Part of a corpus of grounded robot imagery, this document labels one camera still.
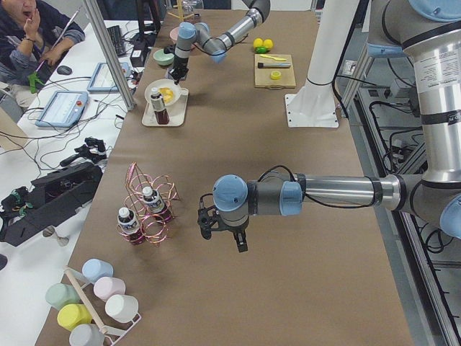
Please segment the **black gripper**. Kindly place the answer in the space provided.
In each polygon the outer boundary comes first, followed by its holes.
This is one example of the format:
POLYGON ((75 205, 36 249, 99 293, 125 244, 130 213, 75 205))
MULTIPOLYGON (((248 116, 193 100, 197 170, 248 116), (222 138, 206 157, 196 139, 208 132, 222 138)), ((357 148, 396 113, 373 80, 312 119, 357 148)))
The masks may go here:
MULTIPOLYGON (((180 66, 173 66, 170 70, 176 69, 180 73, 180 81, 185 81, 187 79, 187 73, 189 71, 187 66, 180 65, 180 66)), ((179 84, 179 77, 174 77, 174 83, 179 84)))
POLYGON ((236 241, 237 249, 239 252, 247 252, 248 251, 248 244, 246 241, 246 225, 240 225, 240 226, 229 226, 229 225, 224 225, 224 229, 226 231, 230 231, 234 239, 236 241))

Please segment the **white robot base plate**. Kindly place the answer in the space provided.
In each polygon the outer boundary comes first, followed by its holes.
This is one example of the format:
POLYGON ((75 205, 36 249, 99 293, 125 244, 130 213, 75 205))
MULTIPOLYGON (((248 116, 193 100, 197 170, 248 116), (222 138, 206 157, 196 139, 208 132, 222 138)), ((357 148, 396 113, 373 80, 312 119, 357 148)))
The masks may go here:
POLYGON ((285 95, 289 128, 338 128, 336 103, 332 93, 326 96, 285 95))

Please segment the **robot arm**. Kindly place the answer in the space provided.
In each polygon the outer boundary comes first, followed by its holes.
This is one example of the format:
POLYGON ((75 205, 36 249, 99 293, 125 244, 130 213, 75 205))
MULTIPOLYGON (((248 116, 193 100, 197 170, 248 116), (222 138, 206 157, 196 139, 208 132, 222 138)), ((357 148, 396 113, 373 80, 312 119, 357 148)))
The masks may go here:
POLYGON ((187 77, 188 62, 193 45, 196 45, 197 48, 209 55, 214 62, 219 63, 227 56, 227 52, 233 46, 244 39, 250 31, 267 20, 271 9, 271 1, 243 2, 248 7, 244 17, 220 36, 213 37, 209 26, 204 22, 195 24, 182 22, 179 25, 174 49, 174 62, 169 70, 169 78, 175 84, 179 84, 181 80, 185 80, 187 77))
POLYGON ((379 48, 401 48, 413 61, 427 170, 381 178, 279 173, 276 168, 253 181, 225 175, 214 184, 213 205, 198 211, 205 239, 230 231, 245 252, 251 216, 297 215, 304 201, 345 209, 381 205, 460 236, 460 3, 374 1, 368 42, 373 56, 379 48))

